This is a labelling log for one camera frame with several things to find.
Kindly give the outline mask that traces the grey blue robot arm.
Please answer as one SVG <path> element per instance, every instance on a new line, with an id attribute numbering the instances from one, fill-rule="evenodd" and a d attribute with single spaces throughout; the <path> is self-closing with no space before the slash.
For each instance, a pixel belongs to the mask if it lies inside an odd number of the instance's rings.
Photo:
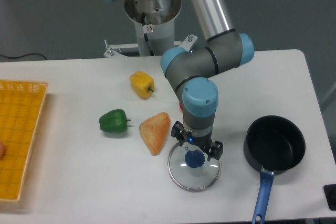
<path id="1" fill-rule="evenodd" d="M 254 45 L 235 30 L 224 0 L 191 1 L 207 41 L 194 52 L 186 44 L 174 45 L 181 0 L 125 0 L 124 8 L 134 23 L 140 55 L 161 57 L 164 76 L 183 108 L 183 122 L 173 126 L 172 136 L 180 144 L 198 146 L 208 159 L 220 159 L 223 145 L 211 139 L 218 91 L 209 79 L 250 62 Z"/>

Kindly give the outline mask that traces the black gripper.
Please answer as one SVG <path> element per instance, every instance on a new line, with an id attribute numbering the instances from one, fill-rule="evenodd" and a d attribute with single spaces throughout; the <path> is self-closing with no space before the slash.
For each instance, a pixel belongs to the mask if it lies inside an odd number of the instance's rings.
<path id="1" fill-rule="evenodd" d="M 211 140 L 212 127 L 203 130 L 185 131 L 183 124 L 176 121 L 171 129 L 171 137 L 176 138 L 180 146 L 184 143 L 198 146 L 206 155 L 207 161 L 220 160 L 223 154 L 223 143 Z"/>

